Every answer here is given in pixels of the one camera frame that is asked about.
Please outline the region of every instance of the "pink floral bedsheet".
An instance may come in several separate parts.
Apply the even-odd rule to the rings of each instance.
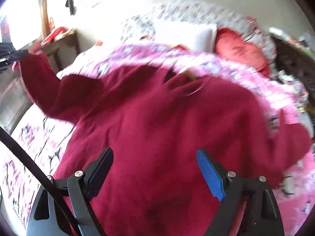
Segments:
[[[59,73],[80,74],[97,78],[120,66],[167,67],[178,73],[189,67],[197,77],[210,74],[232,81],[250,90],[259,100],[270,137],[278,127],[278,114],[284,110],[286,123],[298,123],[292,89],[271,81],[251,67],[225,61],[215,54],[190,53],[161,44],[123,45],[110,55],[102,47],[94,47],[78,56],[75,62]],[[35,160],[46,175],[56,171],[74,130],[71,123],[47,118],[37,106],[24,115],[12,137]],[[6,150],[2,182],[16,213],[27,226],[32,203],[39,188],[38,181]],[[294,235],[315,203],[315,163],[310,152],[284,174],[284,181],[274,190],[282,215],[285,234]]]

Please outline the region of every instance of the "silver bolt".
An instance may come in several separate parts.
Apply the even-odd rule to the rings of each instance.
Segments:
[[[236,173],[235,173],[234,171],[229,171],[229,172],[227,173],[227,175],[228,175],[229,177],[236,177]]]
[[[75,175],[76,177],[80,177],[80,176],[83,175],[83,171],[79,170],[79,171],[75,172],[74,175]]]
[[[262,181],[262,182],[266,182],[267,181],[267,178],[265,176],[260,176],[259,177],[259,180]]]

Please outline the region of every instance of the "blue gripper pad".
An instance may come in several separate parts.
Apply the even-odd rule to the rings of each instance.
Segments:
[[[223,180],[201,149],[197,151],[196,160],[212,195],[222,202],[226,196],[223,187]]]

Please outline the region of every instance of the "window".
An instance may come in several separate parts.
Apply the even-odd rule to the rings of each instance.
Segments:
[[[39,0],[7,0],[0,10],[7,19],[11,42],[20,49],[41,36]]]

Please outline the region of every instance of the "red sweater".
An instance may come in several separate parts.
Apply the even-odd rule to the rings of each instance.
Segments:
[[[271,140],[252,93],[216,77],[191,81],[142,66],[59,80],[44,55],[23,58],[20,69],[46,115],[77,125],[55,178],[113,149],[112,169],[91,202],[108,236],[203,235],[219,201],[197,166],[199,148],[226,170],[264,175],[275,187],[311,145],[303,126],[283,119]]]

